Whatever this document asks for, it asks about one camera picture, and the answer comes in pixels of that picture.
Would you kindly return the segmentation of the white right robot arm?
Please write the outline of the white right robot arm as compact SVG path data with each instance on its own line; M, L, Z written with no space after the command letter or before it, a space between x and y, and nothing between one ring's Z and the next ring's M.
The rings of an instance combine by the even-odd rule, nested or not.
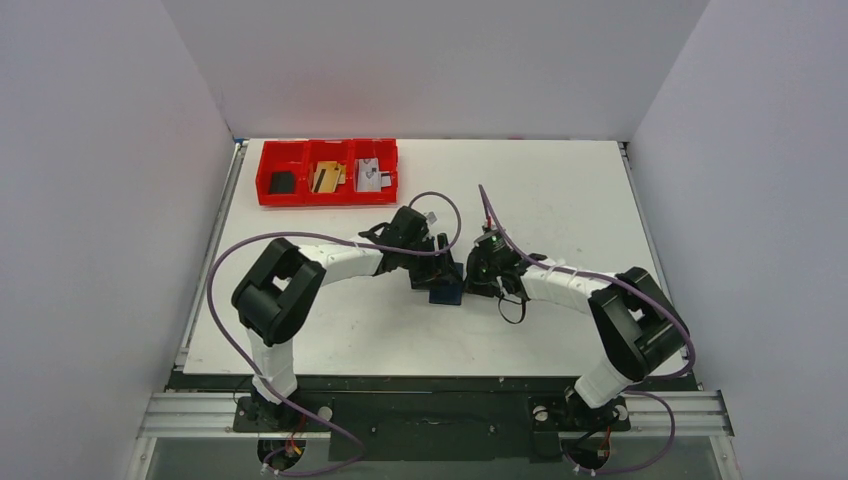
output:
M592 425L604 406L686 344L687 327L645 269L589 274L541 254L522 254L493 226L483 227L474 242L464 289L522 309L543 301L592 318L604 355L563 402L566 418L578 427Z

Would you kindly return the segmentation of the navy blue card holder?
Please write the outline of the navy blue card holder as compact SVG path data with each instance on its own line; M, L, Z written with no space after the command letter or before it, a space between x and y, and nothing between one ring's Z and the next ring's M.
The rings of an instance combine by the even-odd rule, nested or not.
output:
M445 282L431 287L428 302L434 305L460 306L464 292L464 264L456 262L455 273Z

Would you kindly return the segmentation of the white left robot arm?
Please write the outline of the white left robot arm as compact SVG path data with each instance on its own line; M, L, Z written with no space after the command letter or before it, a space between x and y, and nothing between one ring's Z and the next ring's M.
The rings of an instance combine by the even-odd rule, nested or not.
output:
M454 287L463 279L448 245L446 234L431 235L427 217L408 206L343 244L272 240L231 297L258 368L260 418L275 430L297 420L299 405L290 396L297 388L293 339L322 286L404 269L414 290Z

